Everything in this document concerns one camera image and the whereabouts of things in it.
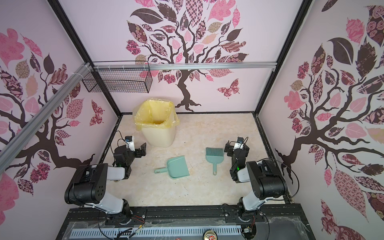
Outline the green hand brush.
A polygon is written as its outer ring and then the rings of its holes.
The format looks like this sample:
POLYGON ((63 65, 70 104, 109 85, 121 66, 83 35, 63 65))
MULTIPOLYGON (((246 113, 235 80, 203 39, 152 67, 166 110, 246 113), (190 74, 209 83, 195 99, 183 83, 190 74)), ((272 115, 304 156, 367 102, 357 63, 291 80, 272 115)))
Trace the green hand brush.
POLYGON ((217 165, 224 161, 224 149, 206 148, 206 161, 213 165, 213 175, 217 175, 217 165))

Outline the green plastic dustpan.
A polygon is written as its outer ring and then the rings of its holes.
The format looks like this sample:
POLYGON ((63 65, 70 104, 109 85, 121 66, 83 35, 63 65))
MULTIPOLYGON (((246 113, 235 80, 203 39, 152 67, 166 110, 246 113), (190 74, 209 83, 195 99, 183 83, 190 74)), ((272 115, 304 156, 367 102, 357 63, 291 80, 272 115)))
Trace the green plastic dustpan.
POLYGON ((167 166, 154 170, 155 174, 168 173, 171 179, 184 178, 190 175, 185 156, 178 156, 167 160, 167 166))

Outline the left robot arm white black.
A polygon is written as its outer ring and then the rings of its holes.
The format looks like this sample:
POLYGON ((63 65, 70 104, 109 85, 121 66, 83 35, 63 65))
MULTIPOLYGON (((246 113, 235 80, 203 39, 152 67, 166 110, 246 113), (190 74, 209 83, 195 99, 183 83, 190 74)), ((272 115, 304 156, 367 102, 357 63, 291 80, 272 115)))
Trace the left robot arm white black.
POLYGON ((132 172, 133 161, 146 154, 146 143, 139 149, 120 146, 115 149, 113 166, 107 163, 81 166, 65 191, 65 202, 97 209, 119 220, 122 225, 128 224, 134 218, 134 213, 127 200, 117 198, 107 191, 107 182, 127 180, 132 172))

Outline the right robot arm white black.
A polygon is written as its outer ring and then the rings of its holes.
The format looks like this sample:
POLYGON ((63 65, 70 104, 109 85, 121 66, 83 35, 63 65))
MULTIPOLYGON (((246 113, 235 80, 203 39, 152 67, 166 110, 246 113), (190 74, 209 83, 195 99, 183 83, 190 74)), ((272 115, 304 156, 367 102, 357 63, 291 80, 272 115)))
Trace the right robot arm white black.
POLYGON ((242 216, 258 211, 267 201, 277 199, 288 193, 288 186, 274 159, 246 161, 250 148, 245 140, 228 141, 224 152, 231 157, 230 175, 236 183, 250 183, 252 190, 241 197, 238 213, 242 216))

